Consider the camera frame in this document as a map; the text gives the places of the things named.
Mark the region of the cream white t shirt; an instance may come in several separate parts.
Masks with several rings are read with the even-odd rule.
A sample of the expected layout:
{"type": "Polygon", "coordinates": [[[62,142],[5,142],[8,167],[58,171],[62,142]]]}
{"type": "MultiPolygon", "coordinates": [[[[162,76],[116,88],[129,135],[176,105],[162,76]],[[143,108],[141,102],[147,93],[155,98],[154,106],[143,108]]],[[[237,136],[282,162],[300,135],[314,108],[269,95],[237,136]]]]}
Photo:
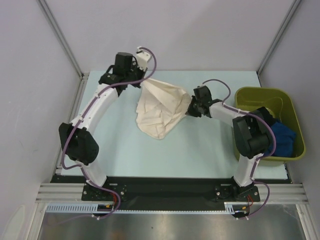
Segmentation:
{"type": "Polygon", "coordinates": [[[161,140],[186,116],[191,100],[182,87],[149,78],[142,82],[136,124],[143,133],[161,140]]]}

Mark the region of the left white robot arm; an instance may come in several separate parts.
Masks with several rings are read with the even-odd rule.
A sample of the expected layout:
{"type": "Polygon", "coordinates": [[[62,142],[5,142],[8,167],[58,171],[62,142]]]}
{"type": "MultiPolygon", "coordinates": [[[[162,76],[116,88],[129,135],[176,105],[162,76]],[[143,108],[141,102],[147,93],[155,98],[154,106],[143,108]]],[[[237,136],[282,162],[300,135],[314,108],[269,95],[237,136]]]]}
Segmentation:
{"type": "Polygon", "coordinates": [[[138,48],[136,54],[117,53],[114,64],[100,77],[88,104],[71,122],[63,122],[58,128],[62,156],[74,161],[74,165],[66,166],[62,160],[63,169],[80,168],[100,200],[110,196],[111,188],[105,184],[107,176],[97,160],[100,148],[94,132],[107,109],[129,85],[140,87],[151,59],[153,55],[143,47],[138,48]]]}

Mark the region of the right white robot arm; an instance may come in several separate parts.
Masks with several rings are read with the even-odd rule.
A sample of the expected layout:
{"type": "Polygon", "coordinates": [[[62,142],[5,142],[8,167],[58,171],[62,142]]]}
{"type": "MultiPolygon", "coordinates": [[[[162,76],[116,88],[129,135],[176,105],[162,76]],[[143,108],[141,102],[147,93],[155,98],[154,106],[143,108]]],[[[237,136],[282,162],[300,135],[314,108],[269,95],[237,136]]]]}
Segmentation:
{"type": "Polygon", "coordinates": [[[206,85],[193,89],[194,95],[186,114],[200,118],[206,116],[219,120],[233,129],[233,139],[239,160],[233,180],[236,185],[230,188],[231,196],[242,201],[249,194],[247,186],[254,182],[254,174],[260,160],[276,138],[260,111],[247,112],[225,104],[220,99],[212,99],[206,85]]]}

